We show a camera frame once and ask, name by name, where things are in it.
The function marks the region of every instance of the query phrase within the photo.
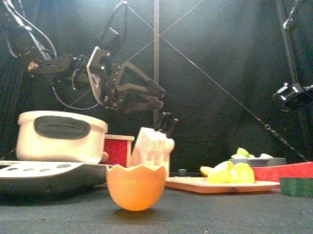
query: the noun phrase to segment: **table surface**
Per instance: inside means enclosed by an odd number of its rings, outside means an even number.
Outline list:
[[[105,186],[55,199],[0,197],[0,233],[313,233],[313,199],[266,193],[200,195],[166,189],[140,212]]]

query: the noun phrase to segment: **black curtain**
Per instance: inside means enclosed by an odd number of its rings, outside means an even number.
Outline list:
[[[301,2],[293,19],[291,49],[301,83],[310,85],[313,4],[311,1]],[[24,0],[23,7],[59,54],[77,56],[91,54],[93,39],[104,29],[118,3],[118,0]],[[128,5],[128,34],[114,61],[130,60],[152,77],[154,1],[130,0]],[[291,1],[282,1],[282,5],[287,15]],[[114,27],[122,31],[122,16],[116,17]],[[302,122],[298,112],[282,112],[273,103],[273,94],[283,82],[291,81],[275,1],[163,0],[160,34],[160,85],[166,89],[162,111],[179,118],[172,135],[176,146],[171,154],[171,171],[186,168],[196,172],[200,165],[213,166],[229,159],[238,147],[246,148],[255,156],[266,153],[286,157],[289,163],[302,162],[293,147],[310,160],[311,107],[301,112],[307,120]],[[12,76],[12,68],[5,66],[1,80],[8,79],[8,73]],[[15,128],[1,137],[1,141],[9,142],[1,154],[7,154],[15,145],[16,120],[25,109],[77,112],[59,104],[48,88],[36,87],[31,101],[32,81],[24,74],[24,89],[20,93],[7,92],[4,95],[4,103],[15,97],[19,105],[7,108],[1,114],[5,119],[3,127]],[[15,89],[19,90],[21,75],[11,78],[11,82],[17,84]],[[59,94],[69,103],[81,93],[59,87]],[[92,104],[89,95],[77,106]],[[151,127],[152,123],[151,112],[124,115],[96,108],[79,113],[104,120],[108,133],[114,134],[136,136],[139,128]],[[282,143],[273,133],[278,133],[290,145]]]
[[[29,20],[35,22],[37,1],[29,1]],[[17,120],[21,112],[33,109],[32,79],[27,72],[28,61],[15,58],[16,54],[8,45],[7,36],[12,28],[7,27],[4,20],[5,6],[0,4],[0,158],[16,159],[15,145],[17,141]]]

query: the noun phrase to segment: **yellow object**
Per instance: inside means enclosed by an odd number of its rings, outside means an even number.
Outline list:
[[[238,175],[237,183],[254,183],[254,171],[250,168],[249,164],[238,163],[234,165],[234,169]]]
[[[207,177],[211,170],[213,170],[213,167],[202,166],[202,167],[200,167],[200,175],[202,175],[203,177]]]
[[[238,175],[233,162],[225,161],[219,163],[210,171],[207,181],[211,184],[237,183]]]
[[[245,157],[249,157],[249,151],[243,148],[238,148],[235,154],[239,154],[239,155],[243,155]]]

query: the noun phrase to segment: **red box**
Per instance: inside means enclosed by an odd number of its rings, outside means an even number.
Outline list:
[[[313,162],[253,167],[255,180],[278,182],[281,177],[313,178]]]
[[[104,152],[108,154],[108,159],[100,164],[131,165],[132,141],[134,136],[105,134]]]

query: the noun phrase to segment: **orange cup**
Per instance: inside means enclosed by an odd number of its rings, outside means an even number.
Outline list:
[[[128,168],[114,165],[107,169],[107,188],[119,207],[130,211],[150,208],[160,199],[166,182],[166,171],[160,165]]]

